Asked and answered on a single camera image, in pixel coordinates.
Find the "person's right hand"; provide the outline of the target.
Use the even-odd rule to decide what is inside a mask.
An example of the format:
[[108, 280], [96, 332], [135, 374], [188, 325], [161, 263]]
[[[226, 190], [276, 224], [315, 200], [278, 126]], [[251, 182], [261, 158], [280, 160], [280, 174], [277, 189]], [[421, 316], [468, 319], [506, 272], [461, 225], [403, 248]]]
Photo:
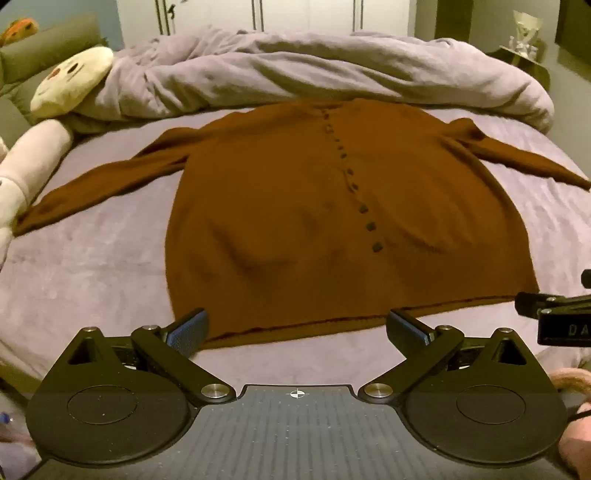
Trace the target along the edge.
[[550, 379], [557, 390], [573, 391], [584, 396], [583, 403], [568, 421], [558, 450], [562, 460], [579, 479], [590, 480], [590, 372], [580, 368], [562, 368], [551, 373]]

